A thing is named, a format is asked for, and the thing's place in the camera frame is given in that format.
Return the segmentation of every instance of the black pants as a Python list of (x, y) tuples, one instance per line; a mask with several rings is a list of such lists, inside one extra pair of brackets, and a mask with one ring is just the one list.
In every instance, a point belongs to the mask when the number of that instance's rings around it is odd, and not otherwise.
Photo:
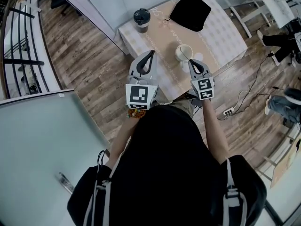
[(281, 62), (286, 56), (288, 56), (293, 50), (298, 49), (298, 45), (294, 36), (291, 35), (273, 35), (263, 36), (263, 42), (267, 46), (281, 47), (275, 54), (278, 62)]

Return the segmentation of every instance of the power strip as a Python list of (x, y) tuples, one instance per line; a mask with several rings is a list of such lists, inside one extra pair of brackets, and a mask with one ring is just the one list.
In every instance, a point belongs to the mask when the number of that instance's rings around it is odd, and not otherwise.
[(223, 115), (229, 115), (230, 113), (234, 113), (234, 108), (233, 107), (225, 110), (222, 114)]

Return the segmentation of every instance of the wooden floor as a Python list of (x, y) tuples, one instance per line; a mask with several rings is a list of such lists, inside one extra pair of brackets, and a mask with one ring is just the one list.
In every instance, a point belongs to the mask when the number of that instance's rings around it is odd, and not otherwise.
[[(100, 130), (111, 142), (127, 110), (125, 82), (129, 59), (84, 16), (79, 17), (73, 8), (66, 11), (66, 16), (61, 16), (62, 8), (50, 9), (49, 0), (42, 0), (40, 7), (47, 48), (60, 82), (66, 89), (75, 89)], [(252, 9), (249, 5), (240, 6), (238, 13), (243, 15)], [(224, 110), (236, 104), (239, 92), (249, 90), (259, 64), (271, 49), (260, 43), (255, 36), (256, 32), (248, 39), (237, 19), (234, 18), (233, 22), (245, 39), (248, 51), (241, 60), (215, 73), (215, 98), (212, 103), (220, 119), (224, 118)], [(251, 31), (263, 24), (261, 16), (247, 23)], [(263, 26), (261, 31), (265, 35), (281, 32), (276, 25), (271, 28)], [(271, 86), (282, 89), (288, 86), (300, 88), (298, 75), (299, 71), (287, 66), (287, 61), (276, 67), (272, 59), (267, 58), (261, 65), (252, 91), (260, 90), (269, 80), (261, 93), (281, 95), (280, 90), (274, 91)], [(253, 96), (255, 95), (246, 98), (240, 110), (249, 105)], [(231, 153), (244, 155), (254, 167), (262, 163), (262, 159), (255, 154), (252, 146), (269, 156), (284, 138), (281, 116), (264, 114), (267, 98), (268, 96), (258, 96), (244, 112), (220, 121)], [(202, 110), (196, 113), (194, 121), (206, 141)]]

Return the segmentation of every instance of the sneaker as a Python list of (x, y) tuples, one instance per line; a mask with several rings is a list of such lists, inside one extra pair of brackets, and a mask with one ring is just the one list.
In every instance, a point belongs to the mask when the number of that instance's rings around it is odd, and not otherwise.
[(278, 60), (276, 59), (276, 56), (275, 56), (275, 55), (272, 56), (272, 59), (274, 60), (276, 66), (279, 66), (279, 65), (280, 65), (280, 62), (278, 62)]
[(263, 34), (262, 34), (262, 32), (260, 32), (260, 30), (257, 30), (257, 35), (258, 35), (258, 38), (260, 39), (261, 43), (265, 46), (265, 44), (263, 42)]
[(269, 109), (269, 106), (268, 106), (270, 100), (271, 100), (271, 96), (269, 96), (269, 98), (267, 99), (267, 101), (266, 101), (266, 103), (265, 103), (264, 113), (265, 113), (266, 115), (268, 115), (268, 114), (269, 114), (269, 111), (271, 110), (271, 109)]

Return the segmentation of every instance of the wooden handrail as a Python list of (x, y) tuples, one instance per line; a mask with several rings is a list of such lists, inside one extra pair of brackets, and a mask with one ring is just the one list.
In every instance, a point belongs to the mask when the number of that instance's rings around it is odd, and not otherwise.
[(0, 81), (1, 81), (1, 87), (2, 87), (2, 91), (3, 91), (4, 99), (8, 99), (8, 91), (7, 91), (7, 87), (6, 87), (5, 79), (4, 79), (4, 63), (3, 63), (3, 59), (4, 59), (4, 38), (5, 38), (6, 20), (7, 20), (7, 17), (8, 17), (9, 7), (10, 7), (11, 1), (12, 0), (8, 0), (8, 3), (5, 6), (4, 16), (3, 16), (3, 20), (2, 20), (2, 27), (1, 27), (1, 32), (0, 32)]

